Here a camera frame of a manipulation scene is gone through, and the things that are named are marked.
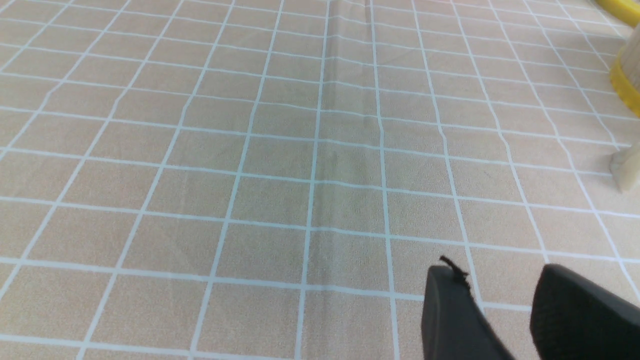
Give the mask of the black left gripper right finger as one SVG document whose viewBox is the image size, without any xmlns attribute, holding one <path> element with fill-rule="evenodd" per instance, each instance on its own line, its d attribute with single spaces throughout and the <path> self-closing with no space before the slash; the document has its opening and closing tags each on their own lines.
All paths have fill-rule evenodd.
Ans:
<svg viewBox="0 0 640 360">
<path fill-rule="evenodd" d="M 637 360 L 640 310 L 560 264 L 544 265 L 530 333 L 542 360 Z"/>
</svg>

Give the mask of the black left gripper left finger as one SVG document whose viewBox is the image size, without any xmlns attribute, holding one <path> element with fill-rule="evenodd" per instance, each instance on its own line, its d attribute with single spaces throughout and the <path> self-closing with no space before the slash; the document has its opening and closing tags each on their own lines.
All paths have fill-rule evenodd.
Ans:
<svg viewBox="0 0 640 360">
<path fill-rule="evenodd" d="M 421 332 L 425 360 L 513 360 L 471 294 L 466 271 L 446 256 L 427 272 Z"/>
</svg>

